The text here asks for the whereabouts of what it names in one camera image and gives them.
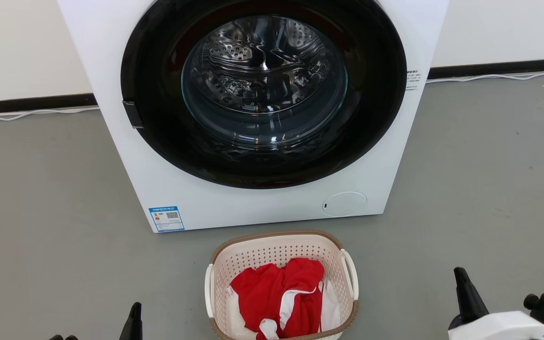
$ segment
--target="white basket handle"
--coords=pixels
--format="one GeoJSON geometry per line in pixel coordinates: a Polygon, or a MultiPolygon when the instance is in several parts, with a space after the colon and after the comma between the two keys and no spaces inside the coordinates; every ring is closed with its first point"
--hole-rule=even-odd
{"type": "Polygon", "coordinates": [[[211,287],[213,284],[213,264],[209,264],[205,272],[205,307],[207,307],[207,316],[213,318],[213,301],[211,299],[211,287]]]}
{"type": "Polygon", "coordinates": [[[345,258],[345,261],[341,261],[343,264],[343,269],[346,271],[346,278],[348,279],[348,283],[350,284],[350,293],[352,293],[352,297],[354,300],[358,299],[359,290],[358,290],[358,274],[356,273],[356,266],[354,265],[354,261],[352,261],[352,257],[349,256],[348,252],[346,252],[345,249],[341,250],[341,253],[343,254],[343,258],[345,258]]]}

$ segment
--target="white wall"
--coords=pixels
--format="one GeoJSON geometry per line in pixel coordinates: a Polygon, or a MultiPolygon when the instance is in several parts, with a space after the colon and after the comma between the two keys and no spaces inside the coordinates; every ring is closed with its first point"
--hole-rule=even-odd
{"type": "MultiPolygon", "coordinates": [[[[434,67],[544,59],[544,0],[452,0],[434,67]]],[[[0,101],[91,92],[55,0],[0,0],[0,101]]]]}

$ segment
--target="gray floor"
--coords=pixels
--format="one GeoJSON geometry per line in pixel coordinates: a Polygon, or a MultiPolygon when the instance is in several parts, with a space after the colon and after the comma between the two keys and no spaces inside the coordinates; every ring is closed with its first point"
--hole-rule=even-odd
{"type": "Polygon", "coordinates": [[[97,112],[0,122],[0,340],[216,339],[203,277],[218,245],[316,228],[354,257],[342,339],[447,338],[453,267],[491,311],[544,292],[544,77],[426,88],[384,215],[155,235],[97,112]]]}

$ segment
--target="white washing machine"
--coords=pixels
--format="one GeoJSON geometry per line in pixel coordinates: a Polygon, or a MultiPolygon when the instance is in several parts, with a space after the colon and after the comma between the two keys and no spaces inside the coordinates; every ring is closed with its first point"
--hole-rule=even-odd
{"type": "Polygon", "coordinates": [[[154,232],[383,213],[449,4],[58,2],[154,232]]]}

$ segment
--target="baseboard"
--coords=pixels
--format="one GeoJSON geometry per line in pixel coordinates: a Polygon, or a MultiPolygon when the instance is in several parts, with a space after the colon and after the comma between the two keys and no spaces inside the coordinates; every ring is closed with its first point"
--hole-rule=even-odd
{"type": "Polygon", "coordinates": [[[55,95],[54,97],[22,98],[0,101],[0,113],[95,105],[98,105],[98,103],[95,101],[93,93],[55,95]]]}
{"type": "MultiPolygon", "coordinates": [[[[544,71],[544,60],[502,62],[498,64],[434,67],[430,70],[427,79],[482,75],[507,75],[509,73],[529,73],[542,71],[544,71]]],[[[93,93],[57,95],[54,97],[37,97],[0,101],[0,113],[94,105],[97,105],[97,102],[95,101],[93,93]]]]}

